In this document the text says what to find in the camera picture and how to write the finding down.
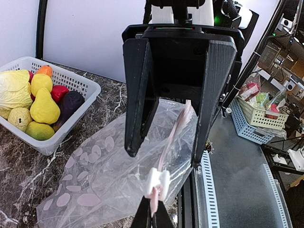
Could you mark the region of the beige background basket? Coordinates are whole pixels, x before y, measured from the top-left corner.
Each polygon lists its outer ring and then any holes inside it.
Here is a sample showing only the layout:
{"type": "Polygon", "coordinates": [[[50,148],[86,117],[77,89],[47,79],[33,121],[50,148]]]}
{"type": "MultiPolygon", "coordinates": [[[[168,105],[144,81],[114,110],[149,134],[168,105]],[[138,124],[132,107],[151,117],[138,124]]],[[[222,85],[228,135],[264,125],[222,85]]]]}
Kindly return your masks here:
{"type": "Polygon", "coordinates": [[[245,116],[246,121],[251,126],[275,130],[284,129],[289,115],[282,114],[280,112],[276,113],[265,109],[263,106],[263,98],[266,98],[266,101],[269,101],[266,95],[257,95],[251,98],[249,101],[245,101],[241,97],[237,97],[237,102],[245,116]]]}

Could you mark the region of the white plastic basket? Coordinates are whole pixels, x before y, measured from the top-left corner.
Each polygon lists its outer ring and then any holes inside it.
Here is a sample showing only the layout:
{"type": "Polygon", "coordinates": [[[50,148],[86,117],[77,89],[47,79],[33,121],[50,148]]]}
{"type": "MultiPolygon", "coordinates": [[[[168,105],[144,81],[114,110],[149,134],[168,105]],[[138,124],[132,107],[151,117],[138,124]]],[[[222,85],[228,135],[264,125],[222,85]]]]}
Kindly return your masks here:
{"type": "Polygon", "coordinates": [[[101,92],[96,82],[21,57],[0,68],[0,124],[43,155],[51,155],[101,92]]]}

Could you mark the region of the black enclosure frame post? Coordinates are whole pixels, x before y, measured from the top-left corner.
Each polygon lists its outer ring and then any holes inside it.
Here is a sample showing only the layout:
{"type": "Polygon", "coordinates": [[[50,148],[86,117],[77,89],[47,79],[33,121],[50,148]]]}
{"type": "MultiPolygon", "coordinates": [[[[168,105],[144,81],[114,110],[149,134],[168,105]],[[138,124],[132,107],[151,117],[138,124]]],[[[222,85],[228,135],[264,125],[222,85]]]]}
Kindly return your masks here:
{"type": "Polygon", "coordinates": [[[39,0],[38,17],[37,17],[37,31],[36,31],[36,58],[43,59],[44,51],[44,34],[48,0],[39,0]]]}

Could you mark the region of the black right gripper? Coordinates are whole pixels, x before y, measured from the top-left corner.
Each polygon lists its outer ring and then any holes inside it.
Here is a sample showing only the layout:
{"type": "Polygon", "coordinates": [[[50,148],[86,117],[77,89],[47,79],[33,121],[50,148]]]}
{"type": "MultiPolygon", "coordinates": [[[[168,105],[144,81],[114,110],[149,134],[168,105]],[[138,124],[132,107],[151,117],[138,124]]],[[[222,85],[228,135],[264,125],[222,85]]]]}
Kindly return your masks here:
{"type": "Polygon", "coordinates": [[[137,155],[160,97],[189,99],[199,109],[191,159],[192,167],[198,167],[223,95],[240,71],[245,46],[241,31],[199,25],[130,25],[122,39],[126,152],[130,157],[137,155]]]}

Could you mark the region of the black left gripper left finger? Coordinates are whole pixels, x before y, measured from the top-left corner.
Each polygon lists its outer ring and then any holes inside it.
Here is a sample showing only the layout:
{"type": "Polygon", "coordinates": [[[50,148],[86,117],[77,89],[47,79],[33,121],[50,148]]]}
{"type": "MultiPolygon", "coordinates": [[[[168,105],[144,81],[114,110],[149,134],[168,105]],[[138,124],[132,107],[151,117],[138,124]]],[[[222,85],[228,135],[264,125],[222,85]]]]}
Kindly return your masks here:
{"type": "Polygon", "coordinates": [[[142,197],[130,228],[151,228],[152,218],[150,200],[142,197]]]}

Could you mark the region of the yellow napa cabbage toy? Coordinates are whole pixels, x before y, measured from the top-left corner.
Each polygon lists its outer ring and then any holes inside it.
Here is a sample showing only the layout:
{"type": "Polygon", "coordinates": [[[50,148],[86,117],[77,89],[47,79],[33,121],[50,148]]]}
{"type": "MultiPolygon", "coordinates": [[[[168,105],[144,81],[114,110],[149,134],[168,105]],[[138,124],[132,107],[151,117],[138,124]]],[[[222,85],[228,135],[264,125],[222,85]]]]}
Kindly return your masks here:
{"type": "Polygon", "coordinates": [[[28,70],[12,70],[0,73],[1,117],[7,119],[14,108],[30,108],[33,101],[29,79],[28,70]]]}

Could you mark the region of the orange toy fruit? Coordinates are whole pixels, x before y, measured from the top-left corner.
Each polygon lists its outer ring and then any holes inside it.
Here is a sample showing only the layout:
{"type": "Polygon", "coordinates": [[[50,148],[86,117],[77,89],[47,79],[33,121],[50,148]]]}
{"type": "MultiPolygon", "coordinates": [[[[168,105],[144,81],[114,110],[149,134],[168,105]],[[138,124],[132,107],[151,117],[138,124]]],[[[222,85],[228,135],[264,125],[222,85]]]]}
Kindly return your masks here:
{"type": "Polygon", "coordinates": [[[52,67],[49,66],[49,65],[44,65],[44,66],[42,66],[42,67],[36,72],[36,74],[45,74],[45,75],[47,75],[47,76],[49,76],[49,77],[52,77],[52,75],[53,75],[53,69],[52,69],[52,67]]]}

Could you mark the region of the dark purple toy eggplant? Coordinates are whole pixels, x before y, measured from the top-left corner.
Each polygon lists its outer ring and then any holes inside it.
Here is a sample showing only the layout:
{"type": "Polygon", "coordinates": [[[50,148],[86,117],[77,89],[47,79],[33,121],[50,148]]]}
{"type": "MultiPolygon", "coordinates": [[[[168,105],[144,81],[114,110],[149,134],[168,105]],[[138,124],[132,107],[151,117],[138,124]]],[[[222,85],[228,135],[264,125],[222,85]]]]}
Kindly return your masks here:
{"type": "Polygon", "coordinates": [[[60,117],[52,125],[55,132],[74,114],[85,102],[84,97],[78,91],[69,91],[59,102],[60,117]]]}

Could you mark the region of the clear zip top bag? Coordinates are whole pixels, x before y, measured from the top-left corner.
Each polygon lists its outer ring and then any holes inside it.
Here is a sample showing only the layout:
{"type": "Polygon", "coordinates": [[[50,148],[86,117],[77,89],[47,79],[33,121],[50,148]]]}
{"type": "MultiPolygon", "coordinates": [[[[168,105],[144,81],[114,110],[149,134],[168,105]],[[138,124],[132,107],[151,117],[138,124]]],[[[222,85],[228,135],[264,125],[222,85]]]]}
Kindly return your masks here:
{"type": "Polygon", "coordinates": [[[41,228],[94,228],[133,216],[151,168],[166,171],[171,205],[191,172],[197,116],[190,102],[160,100],[135,157],[124,149],[125,115],[87,138],[69,157],[57,191],[37,207],[41,228]]]}

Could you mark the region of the cream toy apple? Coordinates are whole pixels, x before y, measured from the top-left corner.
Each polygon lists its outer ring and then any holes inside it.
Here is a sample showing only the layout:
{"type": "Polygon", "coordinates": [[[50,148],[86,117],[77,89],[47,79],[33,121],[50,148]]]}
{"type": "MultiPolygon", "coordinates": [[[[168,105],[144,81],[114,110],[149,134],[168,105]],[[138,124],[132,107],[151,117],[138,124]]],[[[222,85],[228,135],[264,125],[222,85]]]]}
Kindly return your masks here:
{"type": "Polygon", "coordinates": [[[24,107],[13,108],[8,116],[8,122],[23,132],[32,121],[29,109],[24,107]]]}

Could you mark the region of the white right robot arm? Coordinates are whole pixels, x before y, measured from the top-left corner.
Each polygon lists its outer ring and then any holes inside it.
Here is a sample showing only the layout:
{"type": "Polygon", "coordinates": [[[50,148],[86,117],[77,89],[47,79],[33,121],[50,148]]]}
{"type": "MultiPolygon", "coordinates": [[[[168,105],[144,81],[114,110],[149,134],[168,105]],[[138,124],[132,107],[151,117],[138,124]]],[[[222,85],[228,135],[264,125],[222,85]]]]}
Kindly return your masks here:
{"type": "Polygon", "coordinates": [[[122,34],[129,156],[137,155],[161,97],[189,100],[198,116],[191,164],[199,165],[258,17],[238,0],[146,2],[143,23],[122,34]]]}

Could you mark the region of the blue background basket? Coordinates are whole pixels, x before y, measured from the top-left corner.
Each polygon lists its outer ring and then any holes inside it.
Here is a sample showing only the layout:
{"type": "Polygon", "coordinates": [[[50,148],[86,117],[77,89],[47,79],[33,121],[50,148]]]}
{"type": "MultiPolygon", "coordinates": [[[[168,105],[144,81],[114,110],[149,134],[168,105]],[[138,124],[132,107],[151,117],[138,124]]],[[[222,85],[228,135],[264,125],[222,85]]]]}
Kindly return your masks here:
{"type": "Polygon", "coordinates": [[[230,108],[232,109],[231,116],[238,136],[259,145],[266,144],[275,137],[270,133],[263,132],[262,130],[249,125],[236,99],[232,101],[230,108]]]}

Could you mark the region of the red toy pepper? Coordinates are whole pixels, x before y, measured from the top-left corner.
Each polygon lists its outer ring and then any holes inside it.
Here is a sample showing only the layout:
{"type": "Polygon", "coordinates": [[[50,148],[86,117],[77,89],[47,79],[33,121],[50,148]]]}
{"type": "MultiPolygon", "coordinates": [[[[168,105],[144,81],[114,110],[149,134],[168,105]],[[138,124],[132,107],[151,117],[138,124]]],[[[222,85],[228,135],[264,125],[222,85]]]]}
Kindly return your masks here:
{"type": "Polygon", "coordinates": [[[60,100],[64,97],[64,95],[68,92],[69,89],[67,87],[63,85],[55,85],[53,86],[53,89],[51,91],[51,96],[56,103],[59,103],[60,100]]]}

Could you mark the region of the green yellow toy mango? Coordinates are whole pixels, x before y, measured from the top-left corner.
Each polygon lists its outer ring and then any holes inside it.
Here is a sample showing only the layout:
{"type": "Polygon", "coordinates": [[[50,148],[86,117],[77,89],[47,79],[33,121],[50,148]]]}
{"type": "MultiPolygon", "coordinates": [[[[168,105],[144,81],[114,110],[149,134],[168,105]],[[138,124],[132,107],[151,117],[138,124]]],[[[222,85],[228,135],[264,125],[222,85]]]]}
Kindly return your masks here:
{"type": "Polygon", "coordinates": [[[50,139],[55,134],[55,131],[48,124],[41,124],[32,121],[27,126],[25,133],[30,137],[34,138],[35,140],[45,141],[50,139]]]}

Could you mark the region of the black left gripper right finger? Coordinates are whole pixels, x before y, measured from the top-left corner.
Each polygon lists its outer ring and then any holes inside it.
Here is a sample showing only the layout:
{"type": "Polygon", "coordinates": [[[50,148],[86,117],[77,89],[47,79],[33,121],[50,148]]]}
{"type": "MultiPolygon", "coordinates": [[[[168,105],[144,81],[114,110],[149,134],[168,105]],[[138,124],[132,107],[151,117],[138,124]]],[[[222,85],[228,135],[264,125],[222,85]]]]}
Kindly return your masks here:
{"type": "Polygon", "coordinates": [[[171,218],[162,201],[158,201],[158,209],[153,216],[154,228],[174,228],[171,218]]]}

